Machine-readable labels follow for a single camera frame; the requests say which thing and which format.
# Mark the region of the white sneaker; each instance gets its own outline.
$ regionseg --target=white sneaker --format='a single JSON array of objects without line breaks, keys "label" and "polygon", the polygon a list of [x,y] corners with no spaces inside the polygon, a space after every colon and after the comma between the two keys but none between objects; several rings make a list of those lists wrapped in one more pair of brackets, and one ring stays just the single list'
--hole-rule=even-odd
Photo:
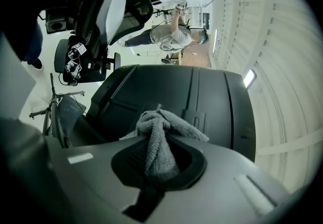
[{"label": "white sneaker", "polygon": [[117,41],[117,44],[123,47],[126,47],[126,42],[125,41],[121,41],[120,39]]}]

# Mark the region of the ceiling light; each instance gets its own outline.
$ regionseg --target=ceiling light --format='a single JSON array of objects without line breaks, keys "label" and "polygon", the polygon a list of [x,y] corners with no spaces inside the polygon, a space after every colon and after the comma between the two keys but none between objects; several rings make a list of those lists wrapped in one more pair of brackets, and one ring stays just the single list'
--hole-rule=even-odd
[{"label": "ceiling light", "polygon": [[216,51],[217,37],[218,37],[218,30],[216,29],[216,34],[215,34],[215,37],[214,37],[213,52]]},{"label": "ceiling light", "polygon": [[254,72],[254,70],[249,70],[249,72],[247,73],[246,77],[243,80],[246,88],[249,88],[256,78],[257,78],[257,75]]}]

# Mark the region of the white label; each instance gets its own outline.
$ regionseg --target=white label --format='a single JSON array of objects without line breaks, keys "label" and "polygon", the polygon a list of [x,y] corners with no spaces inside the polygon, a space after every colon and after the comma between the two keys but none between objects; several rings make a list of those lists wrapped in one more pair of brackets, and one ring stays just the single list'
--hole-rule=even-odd
[{"label": "white label", "polygon": [[84,153],[84,154],[78,154],[78,155],[75,155],[75,156],[69,156],[69,157],[67,157],[67,160],[70,162],[70,164],[75,164],[75,163],[86,161],[86,160],[89,160],[89,159],[92,159],[92,158],[93,158],[93,155],[91,153],[87,152],[87,153]]},{"label": "white label", "polygon": [[86,48],[84,45],[81,45],[79,48],[77,48],[77,50],[80,54],[84,54],[86,52]]}]

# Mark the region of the office chair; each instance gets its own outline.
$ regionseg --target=office chair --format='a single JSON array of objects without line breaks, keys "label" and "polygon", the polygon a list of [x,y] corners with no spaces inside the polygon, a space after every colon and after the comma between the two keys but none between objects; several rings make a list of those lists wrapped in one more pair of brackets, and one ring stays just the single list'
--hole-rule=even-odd
[{"label": "office chair", "polygon": [[152,13],[153,7],[150,0],[126,0],[124,19],[110,45],[130,33],[143,29]]}]

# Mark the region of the gray t-shirt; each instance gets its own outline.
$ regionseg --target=gray t-shirt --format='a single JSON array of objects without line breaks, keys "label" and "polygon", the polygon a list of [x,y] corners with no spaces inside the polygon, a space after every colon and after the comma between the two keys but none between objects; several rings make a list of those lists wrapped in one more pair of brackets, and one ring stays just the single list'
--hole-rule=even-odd
[{"label": "gray t-shirt", "polygon": [[151,29],[151,41],[165,51],[176,52],[192,42],[190,31],[186,26],[178,26],[174,33],[169,24],[153,26]]}]

